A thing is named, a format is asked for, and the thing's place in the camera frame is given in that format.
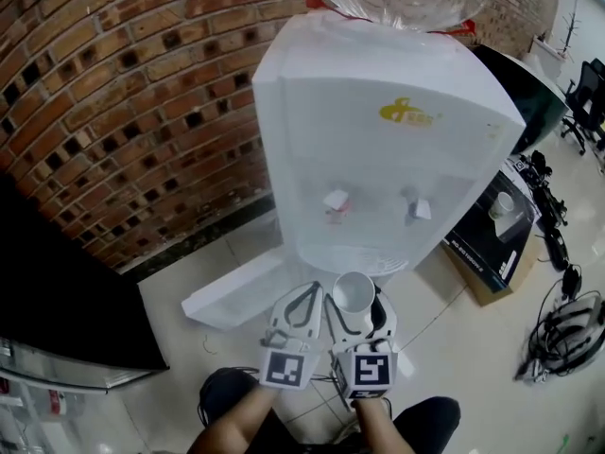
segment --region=person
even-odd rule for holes
[[[394,422],[381,399],[362,399],[354,402],[361,433],[338,444],[300,445],[272,409],[279,393],[240,369],[217,370],[199,392],[199,414],[208,427],[187,454],[441,454],[460,420],[451,398],[429,398]]]

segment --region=knee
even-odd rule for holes
[[[447,419],[452,424],[458,424],[461,418],[460,404],[458,401],[449,397],[432,397],[426,400],[431,405],[431,409],[438,411],[442,418]]]

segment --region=tile floor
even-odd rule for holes
[[[570,139],[552,134],[541,146],[554,169],[552,190],[565,199],[569,226],[562,230],[572,259],[583,267],[584,288],[605,292],[605,177],[594,156],[580,157]],[[197,395],[219,367],[259,366],[259,315],[220,333],[187,319],[181,301],[192,291],[280,243],[269,214],[157,272],[140,284],[167,373],[91,402],[84,419],[90,452],[186,452],[200,432]],[[415,271],[385,285],[399,317],[399,376],[389,394],[395,414],[432,395],[456,398],[462,422],[449,454],[580,454],[605,426],[605,355],[584,371],[545,385],[512,381],[540,303],[560,277],[537,263],[523,287],[480,308],[441,249]],[[327,328],[322,335],[328,335]],[[327,356],[318,373],[327,373]],[[323,443],[352,415],[330,384],[281,395],[279,416],[301,441]],[[563,439],[569,436],[566,448]]]

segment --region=brick wall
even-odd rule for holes
[[[557,0],[493,0],[520,54]],[[251,76],[304,0],[0,0],[0,170],[111,267],[268,192]]]

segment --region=white wall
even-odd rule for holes
[[[574,10],[574,2],[575,0],[559,0],[552,36],[548,41],[556,49],[563,48],[561,40],[567,37],[567,24],[563,17],[570,20],[569,14]],[[569,79],[579,81],[584,61],[600,59],[605,62],[605,0],[578,0],[576,18],[581,20],[581,23],[576,30],[578,35],[572,36],[571,48],[568,51],[574,61],[567,58],[557,80],[565,91],[569,86]]]

